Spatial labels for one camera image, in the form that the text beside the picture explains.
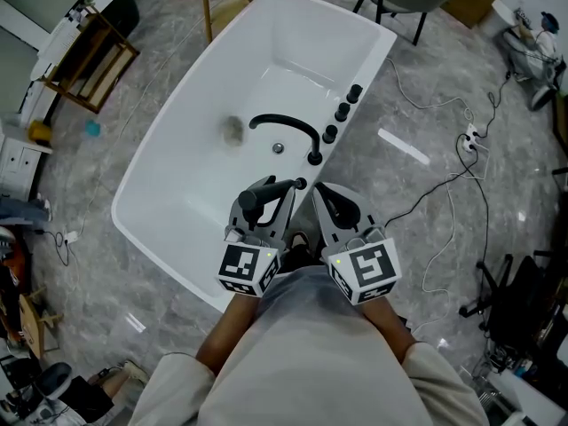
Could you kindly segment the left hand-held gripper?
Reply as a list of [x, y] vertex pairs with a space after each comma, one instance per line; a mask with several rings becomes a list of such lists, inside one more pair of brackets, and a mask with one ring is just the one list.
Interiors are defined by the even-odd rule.
[[253, 194], [253, 189], [274, 183], [274, 175], [263, 177], [241, 191], [233, 202], [225, 229], [225, 253], [216, 275], [225, 290], [260, 298], [281, 268], [296, 189], [291, 187], [279, 199], [267, 224], [259, 224], [264, 204], [259, 205]]

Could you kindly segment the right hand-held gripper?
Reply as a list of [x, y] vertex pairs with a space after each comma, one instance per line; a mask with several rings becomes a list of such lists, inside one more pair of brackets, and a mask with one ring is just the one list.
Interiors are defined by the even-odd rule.
[[333, 183], [312, 191], [328, 274], [352, 305], [385, 296], [402, 277], [395, 242], [384, 235], [371, 202]]

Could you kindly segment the black handheld shower head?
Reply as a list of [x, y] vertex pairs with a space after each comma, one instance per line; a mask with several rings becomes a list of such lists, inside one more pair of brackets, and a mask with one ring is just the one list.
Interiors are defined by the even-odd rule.
[[244, 211], [252, 211], [285, 197], [290, 188], [296, 186], [295, 180], [282, 180], [279, 182], [253, 185], [242, 191], [238, 197], [238, 203]]

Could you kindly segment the person's left forearm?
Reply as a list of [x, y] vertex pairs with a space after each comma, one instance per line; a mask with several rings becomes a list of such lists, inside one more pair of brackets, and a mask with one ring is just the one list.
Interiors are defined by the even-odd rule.
[[225, 362], [254, 321], [260, 299], [235, 294], [210, 331], [195, 359], [218, 375]]

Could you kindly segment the person's right forearm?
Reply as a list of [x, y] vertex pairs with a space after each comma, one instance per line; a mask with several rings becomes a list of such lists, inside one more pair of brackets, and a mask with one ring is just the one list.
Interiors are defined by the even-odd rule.
[[381, 333], [392, 353], [402, 364], [407, 351], [417, 343], [410, 331], [384, 296], [365, 302], [360, 307], [363, 315]]

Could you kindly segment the white bathtub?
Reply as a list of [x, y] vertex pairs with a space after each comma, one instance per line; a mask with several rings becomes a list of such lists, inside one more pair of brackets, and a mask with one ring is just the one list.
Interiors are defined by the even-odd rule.
[[[353, 84], [367, 91], [396, 41], [389, 29], [321, 0], [255, 0], [186, 72], [134, 154], [112, 203], [116, 228], [170, 277], [218, 311], [231, 294], [215, 274], [238, 194], [261, 178], [316, 181], [312, 141], [266, 123], [284, 114], [319, 134]], [[219, 133], [230, 115], [241, 146]], [[284, 145], [282, 154], [272, 146]]]

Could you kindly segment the person's black trousers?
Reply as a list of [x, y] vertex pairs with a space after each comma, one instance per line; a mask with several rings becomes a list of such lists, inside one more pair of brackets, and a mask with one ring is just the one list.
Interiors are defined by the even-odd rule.
[[282, 266], [278, 274], [289, 274], [303, 269], [325, 272], [327, 267], [309, 251], [307, 245], [298, 245], [282, 258]]

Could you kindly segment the black curved faucet spout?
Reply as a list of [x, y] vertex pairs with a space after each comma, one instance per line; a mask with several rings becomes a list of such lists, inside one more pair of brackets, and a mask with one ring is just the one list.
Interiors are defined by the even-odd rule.
[[266, 123], [287, 126], [295, 130], [300, 130], [308, 135], [312, 140], [311, 151], [307, 154], [308, 163], [312, 166], [317, 166], [323, 163], [323, 155], [320, 151], [320, 135], [311, 125], [284, 114], [260, 114], [253, 117], [249, 121], [248, 126], [250, 129], [254, 130], [259, 125]]

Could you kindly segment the person's beige shirt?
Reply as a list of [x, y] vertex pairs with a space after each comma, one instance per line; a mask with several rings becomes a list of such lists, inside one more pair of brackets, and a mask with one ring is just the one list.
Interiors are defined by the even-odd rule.
[[129, 426], [488, 426], [476, 393], [431, 345], [402, 364], [327, 271], [297, 270], [259, 298], [218, 375], [162, 357]]

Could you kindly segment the white power strip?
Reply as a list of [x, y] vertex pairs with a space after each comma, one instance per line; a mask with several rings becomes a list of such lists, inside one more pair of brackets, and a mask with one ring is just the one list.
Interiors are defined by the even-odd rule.
[[462, 148], [467, 153], [471, 153], [472, 151], [475, 151], [478, 147], [480, 147], [480, 144], [478, 143], [479, 140], [480, 137], [477, 128], [472, 123], [469, 123], [465, 132], [465, 136], [463, 137], [463, 141], [461, 143]]

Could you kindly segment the black office chair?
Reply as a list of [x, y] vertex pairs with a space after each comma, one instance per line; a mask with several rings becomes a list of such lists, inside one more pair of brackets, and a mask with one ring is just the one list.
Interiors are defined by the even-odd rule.
[[476, 268], [489, 285], [489, 295], [471, 308], [463, 306], [459, 315], [469, 318], [489, 310], [489, 318], [479, 328], [501, 348], [521, 355], [536, 347], [536, 334], [544, 325], [562, 283], [568, 279], [568, 256], [560, 252], [536, 250], [525, 256], [510, 277], [513, 256], [505, 256], [501, 279], [497, 281], [485, 263]]

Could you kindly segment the wooden shelf rack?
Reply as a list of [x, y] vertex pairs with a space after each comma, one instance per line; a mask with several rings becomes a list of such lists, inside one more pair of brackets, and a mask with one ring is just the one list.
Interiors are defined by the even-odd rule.
[[94, 6], [86, 7], [79, 35], [39, 82], [94, 114], [138, 57], [139, 51]]

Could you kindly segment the yellow bin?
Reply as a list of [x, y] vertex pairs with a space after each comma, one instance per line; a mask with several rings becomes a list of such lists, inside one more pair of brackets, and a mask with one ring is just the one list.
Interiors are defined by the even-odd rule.
[[52, 129], [42, 120], [34, 120], [28, 127], [28, 138], [41, 146], [51, 143]]

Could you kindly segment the white drawer cabinet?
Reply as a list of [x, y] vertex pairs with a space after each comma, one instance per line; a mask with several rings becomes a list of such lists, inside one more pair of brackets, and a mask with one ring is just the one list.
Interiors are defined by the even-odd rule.
[[40, 158], [51, 153], [22, 128], [0, 119], [0, 197], [28, 201]]

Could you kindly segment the white desk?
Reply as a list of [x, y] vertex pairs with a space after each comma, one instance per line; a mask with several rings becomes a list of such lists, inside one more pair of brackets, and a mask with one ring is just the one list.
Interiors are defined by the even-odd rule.
[[537, 426], [568, 426], [568, 411], [508, 369], [500, 374], [491, 372], [486, 380]]

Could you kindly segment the orange sofa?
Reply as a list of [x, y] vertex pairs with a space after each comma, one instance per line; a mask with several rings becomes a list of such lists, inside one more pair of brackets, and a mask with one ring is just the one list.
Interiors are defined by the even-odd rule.
[[0, 249], [4, 253], [0, 256], [0, 264], [9, 271], [12, 283], [17, 287], [26, 278], [26, 256], [18, 240], [3, 242]]

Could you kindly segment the small wooden table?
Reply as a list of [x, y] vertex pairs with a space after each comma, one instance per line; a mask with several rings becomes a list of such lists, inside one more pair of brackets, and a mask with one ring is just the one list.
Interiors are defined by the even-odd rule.
[[47, 314], [41, 316], [36, 309], [35, 300], [46, 290], [46, 286], [41, 286], [36, 291], [28, 295], [20, 294], [20, 324], [23, 337], [37, 359], [41, 359], [46, 352], [57, 350], [59, 347], [50, 349], [45, 348], [45, 329], [53, 328], [54, 325], [63, 319], [62, 314]]

